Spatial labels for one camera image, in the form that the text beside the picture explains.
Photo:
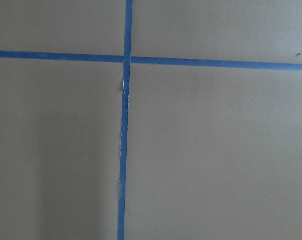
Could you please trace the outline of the brown paper table cover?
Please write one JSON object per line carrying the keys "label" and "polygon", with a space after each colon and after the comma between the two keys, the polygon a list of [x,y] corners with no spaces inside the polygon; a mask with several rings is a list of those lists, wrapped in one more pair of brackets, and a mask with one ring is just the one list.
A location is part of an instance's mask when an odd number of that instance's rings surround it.
{"label": "brown paper table cover", "polygon": [[[0,0],[0,50],[123,56],[126,0]],[[134,0],[131,56],[302,64],[302,0]],[[0,240],[117,240],[123,63],[0,58]],[[133,64],[124,240],[302,240],[302,71]]]}

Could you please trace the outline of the long blue tape strip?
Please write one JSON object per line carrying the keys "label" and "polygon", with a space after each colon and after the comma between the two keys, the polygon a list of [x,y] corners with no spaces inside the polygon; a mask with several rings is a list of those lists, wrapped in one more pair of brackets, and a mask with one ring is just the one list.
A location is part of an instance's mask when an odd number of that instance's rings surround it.
{"label": "long blue tape strip", "polygon": [[125,195],[126,195],[126,169],[127,169],[127,143],[129,119],[129,93],[131,68],[131,38],[132,38],[133,1],[125,2],[125,26],[122,73],[122,104],[121,104],[121,136],[119,158],[119,198],[117,239],[125,239]]}

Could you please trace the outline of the crosswise blue tape strip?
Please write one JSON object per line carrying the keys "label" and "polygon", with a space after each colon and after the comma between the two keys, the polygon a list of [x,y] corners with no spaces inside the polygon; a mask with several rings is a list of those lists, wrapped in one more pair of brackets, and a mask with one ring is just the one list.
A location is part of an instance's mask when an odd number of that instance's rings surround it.
{"label": "crosswise blue tape strip", "polygon": [[[84,53],[56,53],[37,51],[7,51],[0,50],[0,58],[13,59],[37,59],[37,60],[58,60],[58,61],[82,61],[82,62],[106,62],[123,63],[121,55],[84,54]],[[256,62],[237,60],[217,59],[190,59],[170,57],[148,57],[131,56],[133,64],[170,65],[170,66],[193,66],[193,67],[216,67],[216,68],[237,68],[237,69],[259,69],[259,70],[282,70],[302,72],[302,64],[299,63],[277,63],[277,62]]]}

